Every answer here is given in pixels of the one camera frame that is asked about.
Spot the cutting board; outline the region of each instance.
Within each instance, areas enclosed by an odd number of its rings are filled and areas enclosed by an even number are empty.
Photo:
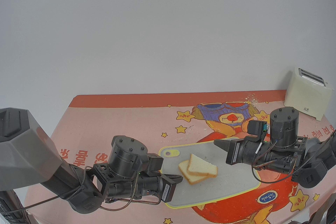
[[[164,158],[161,172],[182,175],[179,163],[190,159],[190,154],[216,165],[218,175],[194,185],[183,179],[177,184],[172,201],[166,203],[170,208],[179,209],[220,201],[256,189],[260,185],[260,182],[253,177],[249,165],[226,164],[227,152],[215,146],[213,141],[163,147],[159,151],[159,155]]]

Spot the toast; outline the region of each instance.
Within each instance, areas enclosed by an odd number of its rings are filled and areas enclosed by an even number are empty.
[[[190,175],[187,172],[187,168],[189,165],[189,160],[185,160],[183,162],[181,162],[178,167],[180,169],[180,171],[182,172],[183,176],[185,177],[185,179],[187,179],[187,181],[189,182],[189,184],[193,185],[193,184],[197,184],[199,182],[202,182],[203,180],[206,180],[208,177],[207,176],[195,176],[195,175]]]
[[[218,167],[194,154],[191,154],[187,167],[187,173],[193,176],[216,177],[218,174]]]

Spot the black robot arm segment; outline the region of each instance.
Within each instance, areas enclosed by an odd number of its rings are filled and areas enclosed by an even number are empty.
[[[163,158],[148,153],[143,143],[115,136],[108,163],[82,169],[60,157],[53,141],[28,110],[0,109],[0,213],[16,223],[30,222],[25,208],[11,195],[13,189],[38,183],[57,194],[48,201],[60,197],[82,214],[102,208],[103,201],[110,203],[129,197],[140,200],[155,195],[170,202],[176,184],[183,178],[161,174],[162,163]]]
[[[254,136],[214,144],[228,152],[227,164],[246,163],[257,170],[288,174],[304,188],[316,186],[336,164],[335,132],[324,142],[298,136],[299,112],[292,107],[276,109],[270,118],[270,142],[263,141],[266,122],[250,121],[248,134]]]

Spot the cartoon illustration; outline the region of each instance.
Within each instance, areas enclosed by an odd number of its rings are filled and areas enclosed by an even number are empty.
[[[303,210],[306,207],[306,202],[309,199],[309,195],[304,195],[302,190],[299,189],[295,196],[289,197],[289,201],[292,203],[291,212],[296,210]]]
[[[251,102],[225,102],[199,104],[192,109],[192,115],[197,120],[205,120],[213,130],[212,133],[198,142],[236,136],[244,138],[247,134],[247,124],[250,120],[270,122],[270,116],[265,111],[259,111]],[[275,181],[286,175],[273,171],[261,170],[259,175],[264,181]],[[267,224],[266,218],[274,211],[286,206],[290,199],[300,199],[299,205],[293,209],[302,210],[305,207],[306,196],[300,190],[296,196],[297,183],[290,178],[274,184],[261,184],[257,189],[215,203],[194,206],[192,209],[201,217],[214,223],[255,223]]]

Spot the red chinese text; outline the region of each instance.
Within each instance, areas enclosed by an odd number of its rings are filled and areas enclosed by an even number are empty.
[[[320,130],[316,131],[316,132],[311,132],[313,134],[313,137],[316,138],[321,138],[322,137],[322,133]]]
[[[63,158],[63,159],[67,159],[68,158],[68,153],[69,153],[69,151],[70,150],[68,150],[68,149],[61,149],[61,157]]]
[[[87,155],[87,151],[85,150],[80,150],[78,151],[78,154],[76,154],[76,160],[73,162],[74,165],[81,166],[85,165],[85,160]]]
[[[322,128],[325,134],[330,134],[330,131],[328,127],[326,126],[325,128]]]
[[[107,163],[107,155],[105,153],[98,153],[96,155],[96,160],[94,161],[95,164],[97,163]]]

